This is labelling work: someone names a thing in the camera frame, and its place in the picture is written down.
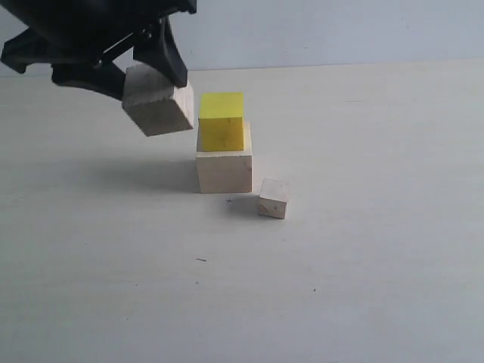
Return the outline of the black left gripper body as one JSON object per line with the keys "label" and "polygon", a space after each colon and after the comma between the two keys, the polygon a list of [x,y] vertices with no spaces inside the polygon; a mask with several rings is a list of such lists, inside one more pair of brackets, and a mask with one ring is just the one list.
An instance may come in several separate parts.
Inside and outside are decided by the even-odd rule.
{"label": "black left gripper body", "polygon": [[197,12],[195,1],[2,1],[1,7],[27,26],[1,55],[20,74],[31,64],[96,61],[164,17]]}

